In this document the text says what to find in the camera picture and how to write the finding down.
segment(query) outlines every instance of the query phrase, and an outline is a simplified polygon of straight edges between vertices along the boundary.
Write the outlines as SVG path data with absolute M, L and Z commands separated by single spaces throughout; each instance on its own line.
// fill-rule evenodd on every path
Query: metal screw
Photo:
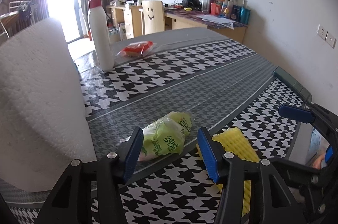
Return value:
M 317 184 L 318 180 L 319 180 L 318 176 L 314 175 L 314 176 L 312 176 L 311 182 L 312 182 L 312 184 Z
M 318 209 L 318 212 L 319 212 L 320 214 L 324 213 L 325 208 L 326 208 L 325 204 L 320 205 L 320 207 L 319 207 L 319 209 Z
M 224 156 L 225 156 L 226 158 L 229 158 L 229 159 L 231 159 L 231 158 L 233 158 L 233 157 L 234 157 L 234 154 L 233 154 L 233 153 L 231 153 L 231 152 L 226 152 L 226 153 L 224 154 Z
M 107 154 L 107 157 L 108 157 L 109 159 L 113 159 L 113 158 L 115 158 L 116 156 L 117 156 L 117 153 L 115 153 L 115 152 L 111 152 L 111 153 Z
M 270 161 L 267 160 L 267 159 L 262 159 L 262 160 L 261 160 L 261 163 L 262 163 L 264 166 L 270 165 Z
M 79 159 L 74 159 L 72 162 L 71 162 L 72 166 L 73 167 L 76 167 L 77 165 L 80 164 L 80 160 Z

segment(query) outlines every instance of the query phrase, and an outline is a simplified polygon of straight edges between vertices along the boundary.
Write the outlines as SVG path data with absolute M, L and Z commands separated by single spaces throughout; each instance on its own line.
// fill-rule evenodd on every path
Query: desk drawer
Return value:
M 134 38 L 134 30 L 132 28 L 132 24 L 125 23 L 125 26 L 126 26 L 127 39 Z
M 181 17 L 175 17 L 172 19 L 172 29 L 186 29 L 189 27 L 207 28 L 207 25 Z
M 126 22 L 127 20 L 129 20 L 130 23 L 131 23 L 131 21 L 132 21 L 131 10 L 124 10 L 123 12 L 124 12 L 123 13 L 123 15 L 124 15 L 124 22 Z

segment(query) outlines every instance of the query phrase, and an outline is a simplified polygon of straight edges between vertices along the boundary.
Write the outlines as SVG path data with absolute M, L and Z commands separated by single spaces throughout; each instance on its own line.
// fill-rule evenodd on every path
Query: headphones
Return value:
M 183 0 L 182 5 L 183 5 L 183 7 L 191 7 L 191 8 L 200 8 L 201 7 L 199 0 Z

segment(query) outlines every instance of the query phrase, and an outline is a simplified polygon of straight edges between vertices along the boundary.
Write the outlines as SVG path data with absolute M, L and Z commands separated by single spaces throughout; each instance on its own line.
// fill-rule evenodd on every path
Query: electrical outlet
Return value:
M 320 36 L 323 40 L 325 40 L 327 36 L 327 30 L 324 29 L 321 25 L 319 25 L 317 35 Z
M 327 33 L 326 39 L 325 41 L 332 46 L 333 48 L 335 48 L 336 45 L 336 38 L 333 37 L 333 35 L 331 33 Z

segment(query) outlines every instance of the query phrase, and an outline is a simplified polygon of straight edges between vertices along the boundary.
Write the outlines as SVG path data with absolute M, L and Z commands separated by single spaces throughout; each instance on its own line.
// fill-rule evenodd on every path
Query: plastic bag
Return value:
M 175 111 L 146 126 L 143 129 L 143 146 L 139 161 L 151 160 L 168 153 L 180 154 L 191 127 L 192 116 L 187 112 Z
M 121 55 L 129 57 L 145 57 L 147 54 L 150 53 L 150 51 L 152 51 L 155 45 L 156 44 L 154 44 L 152 41 L 131 43 L 124 49 L 122 49 L 119 53 L 117 53 L 116 56 Z

